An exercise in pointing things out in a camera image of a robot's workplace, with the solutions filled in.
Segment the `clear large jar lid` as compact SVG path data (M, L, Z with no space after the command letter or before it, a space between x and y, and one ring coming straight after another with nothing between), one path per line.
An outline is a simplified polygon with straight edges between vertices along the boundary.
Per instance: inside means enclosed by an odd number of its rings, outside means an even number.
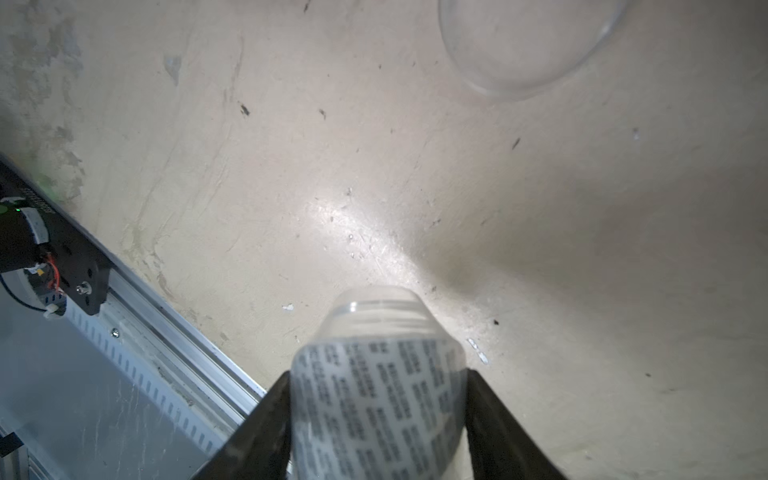
M628 1L440 1L446 53L487 97L525 98L566 77L613 32Z

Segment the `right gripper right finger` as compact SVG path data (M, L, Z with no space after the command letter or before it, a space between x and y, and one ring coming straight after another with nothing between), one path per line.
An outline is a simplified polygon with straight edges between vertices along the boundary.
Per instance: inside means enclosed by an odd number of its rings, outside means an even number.
M466 388L465 428L476 479L566 479L478 371L467 371Z

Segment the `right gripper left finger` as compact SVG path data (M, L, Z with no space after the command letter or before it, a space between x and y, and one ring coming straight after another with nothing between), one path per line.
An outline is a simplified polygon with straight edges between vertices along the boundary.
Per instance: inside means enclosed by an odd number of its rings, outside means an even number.
M192 479L287 479L291 443L290 372L285 371Z

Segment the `patterned white jar lid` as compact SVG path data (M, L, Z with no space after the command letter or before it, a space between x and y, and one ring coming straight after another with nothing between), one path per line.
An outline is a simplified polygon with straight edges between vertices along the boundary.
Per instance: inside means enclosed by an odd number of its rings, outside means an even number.
M290 368L296 479L447 479L465 425L464 348L413 291L341 294Z

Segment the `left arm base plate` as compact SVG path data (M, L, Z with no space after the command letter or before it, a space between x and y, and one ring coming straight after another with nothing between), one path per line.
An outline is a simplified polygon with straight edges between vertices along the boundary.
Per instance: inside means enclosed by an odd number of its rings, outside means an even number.
M74 301L86 314L107 299L113 262L55 203L1 158L1 271L43 270L48 291Z

